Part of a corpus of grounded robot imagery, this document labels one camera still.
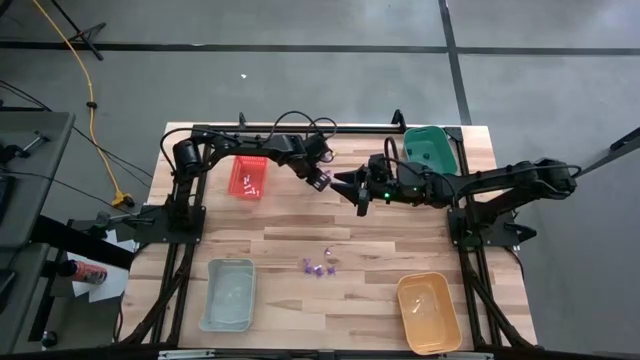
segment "black tripod leg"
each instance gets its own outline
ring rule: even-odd
[[[104,60],[104,57],[102,56],[102,54],[100,54],[98,49],[96,49],[96,47],[93,45],[93,42],[89,38],[91,35],[85,36],[85,34],[91,34],[91,33],[94,33],[94,32],[97,33],[98,31],[102,30],[105,26],[107,26],[107,24],[106,23],[100,23],[100,24],[98,24],[96,26],[90,27],[87,30],[84,30],[84,31],[80,30],[80,28],[73,22],[73,20],[71,20],[69,15],[67,15],[67,13],[62,9],[60,4],[58,4],[58,2],[56,0],[51,0],[51,2],[53,3],[53,6],[55,6],[56,9],[58,9],[58,11],[60,11],[60,14],[62,14],[62,16],[67,20],[67,22],[76,31],[76,34],[74,36],[70,37],[67,40],[69,42],[74,41],[76,39],[82,40],[82,42],[84,42],[89,47],[91,52],[98,58],[98,60],[100,60],[100,61]]]

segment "can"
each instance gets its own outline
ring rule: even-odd
[[[107,269],[78,260],[68,260],[59,265],[58,275],[71,277],[72,281],[100,285],[107,280]]]

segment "yellow cable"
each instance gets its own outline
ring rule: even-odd
[[[91,77],[89,76],[89,72],[87,71],[87,68],[84,66],[84,63],[82,62],[82,59],[80,59],[80,56],[78,56],[78,53],[73,48],[69,40],[67,40],[67,38],[64,36],[64,34],[62,33],[58,25],[56,25],[56,23],[53,21],[53,19],[51,19],[49,14],[47,14],[47,12],[42,8],[42,6],[40,6],[40,3],[38,3],[38,0],[33,0],[33,3],[38,7],[42,15],[44,15],[44,17],[46,17],[47,20],[49,20],[49,23],[51,24],[51,26],[53,26],[53,28],[56,30],[58,35],[60,35],[62,40],[64,40],[65,44],[67,44],[67,46],[69,47],[69,50],[71,50],[71,52],[73,53],[73,56],[75,56],[76,60],[78,61],[78,64],[80,64],[80,67],[82,68],[82,72],[84,72],[84,76],[85,78],[87,78],[87,85],[89,86],[89,101],[93,103],[94,102],[93,101],[93,84],[91,84]],[[95,110],[92,107],[89,107],[89,134],[91,135],[91,139],[93,140],[93,142],[97,145],[98,141],[96,140],[96,137],[93,134],[93,123],[94,123],[94,117],[95,117],[94,113],[95,113]],[[122,191],[120,191],[120,187],[118,186],[118,181],[116,181],[116,177],[115,175],[113,175],[113,172],[111,171],[111,166],[109,166],[109,161],[107,161],[107,157],[102,153],[102,150],[100,150],[100,148],[96,147],[96,150],[98,151],[98,154],[100,154],[102,161],[104,161],[104,166],[107,168],[107,173],[109,173],[109,177],[111,178],[111,182],[113,183],[113,187],[115,188],[115,191],[116,191],[115,199],[111,202],[111,204],[113,206],[121,205],[124,202],[125,196],[130,196],[130,195],[123,194]]]

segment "orange bin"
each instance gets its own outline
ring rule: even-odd
[[[407,342],[418,355],[454,351],[462,343],[449,285],[442,274],[408,275],[398,282]]]
[[[267,158],[259,156],[236,156],[229,178],[229,194],[260,199],[267,179],[267,161]]]

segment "orange plastic tray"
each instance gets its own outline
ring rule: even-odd
[[[462,343],[449,285],[442,274],[408,275],[398,282],[407,342],[418,355],[457,350]]]

